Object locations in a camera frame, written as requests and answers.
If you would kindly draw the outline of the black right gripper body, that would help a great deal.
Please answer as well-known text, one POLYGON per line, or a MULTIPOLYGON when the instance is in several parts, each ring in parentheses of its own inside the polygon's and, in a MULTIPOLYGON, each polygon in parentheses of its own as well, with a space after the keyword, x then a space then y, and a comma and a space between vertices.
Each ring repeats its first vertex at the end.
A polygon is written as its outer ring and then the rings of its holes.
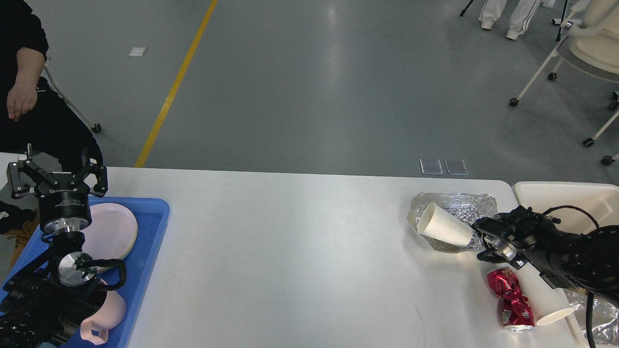
POLYGON ((494 217, 503 222, 501 237, 484 236, 486 249, 515 249, 530 262, 529 251, 532 248, 532 222, 526 218, 494 217))

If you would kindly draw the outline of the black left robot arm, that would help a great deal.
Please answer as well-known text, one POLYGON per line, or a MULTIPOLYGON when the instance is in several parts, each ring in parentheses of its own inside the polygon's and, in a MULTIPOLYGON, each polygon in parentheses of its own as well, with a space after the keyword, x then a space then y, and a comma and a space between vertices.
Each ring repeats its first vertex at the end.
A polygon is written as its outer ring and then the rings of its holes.
POLYGON ((28 145, 23 160, 7 165, 7 181, 14 199, 37 197, 41 240, 48 248, 3 286, 3 348, 65 344, 127 279, 122 260, 96 260, 82 250, 83 230, 91 224, 88 196, 106 195, 106 166, 87 160, 75 174, 48 172, 34 162, 31 152, 28 145))

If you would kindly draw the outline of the seated person's hand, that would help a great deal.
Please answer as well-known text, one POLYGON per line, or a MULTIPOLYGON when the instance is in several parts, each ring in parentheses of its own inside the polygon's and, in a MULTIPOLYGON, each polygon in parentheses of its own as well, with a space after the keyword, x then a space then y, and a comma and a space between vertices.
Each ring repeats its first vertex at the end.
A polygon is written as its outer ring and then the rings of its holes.
POLYGON ((7 94, 7 115, 10 120, 19 121, 33 110, 37 103, 37 84, 16 82, 7 94))

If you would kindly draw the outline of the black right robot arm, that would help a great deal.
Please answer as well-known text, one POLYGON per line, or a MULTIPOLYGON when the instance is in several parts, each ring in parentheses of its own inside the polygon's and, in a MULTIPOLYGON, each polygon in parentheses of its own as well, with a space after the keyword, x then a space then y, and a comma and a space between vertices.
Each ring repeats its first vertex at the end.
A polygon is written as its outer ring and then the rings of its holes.
POLYGON ((518 206, 511 212, 483 217, 472 224, 482 238, 484 251, 478 259, 508 263, 516 269, 531 264, 551 288, 581 287, 587 292, 586 338, 595 346, 592 333, 595 297, 618 305, 619 232, 617 225, 600 226, 587 234, 557 229, 559 218, 551 217, 551 207, 542 213, 518 206))

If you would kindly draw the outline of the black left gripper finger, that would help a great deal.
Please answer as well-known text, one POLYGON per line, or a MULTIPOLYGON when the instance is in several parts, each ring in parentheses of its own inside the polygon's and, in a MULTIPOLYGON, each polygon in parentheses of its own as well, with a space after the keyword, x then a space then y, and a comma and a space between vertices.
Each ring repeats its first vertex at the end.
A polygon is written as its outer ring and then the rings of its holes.
POLYGON ((108 192, 107 167, 91 159, 88 148, 82 150, 82 167, 73 174, 73 189, 78 192, 86 193, 96 197, 104 197, 108 192), (89 176, 95 177, 94 185, 89 185, 86 179, 89 176))
POLYGON ((54 188, 53 173, 34 161, 33 152, 32 145, 28 144, 24 156, 7 165, 7 186, 13 200, 29 195, 48 195, 49 190, 54 188))

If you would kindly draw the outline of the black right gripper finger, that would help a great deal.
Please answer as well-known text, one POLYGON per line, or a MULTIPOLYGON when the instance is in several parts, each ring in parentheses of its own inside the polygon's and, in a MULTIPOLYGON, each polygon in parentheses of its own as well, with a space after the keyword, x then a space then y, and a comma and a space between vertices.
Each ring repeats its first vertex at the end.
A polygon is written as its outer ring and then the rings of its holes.
POLYGON ((495 218, 491 218, 491 217, 480 218, 472 224, 472 228, 480 236, 486 236, 486 235, 493 236, 493 237, 503 236, 503 222, 495 218))
POLYGON ((528 264, 527 258, 515 249, 486 249, 477 254, 477 259, 493 264, 508 264, 516 270, 520 270, 528 264))

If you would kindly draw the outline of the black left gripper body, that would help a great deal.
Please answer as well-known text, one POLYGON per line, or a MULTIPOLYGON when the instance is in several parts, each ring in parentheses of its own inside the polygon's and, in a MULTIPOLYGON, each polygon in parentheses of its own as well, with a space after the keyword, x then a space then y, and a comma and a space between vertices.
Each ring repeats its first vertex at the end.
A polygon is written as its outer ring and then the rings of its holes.
POLYGON ((87 187, 38 187, 40 228, 46 235, 81 231, 91 224, 87 187))

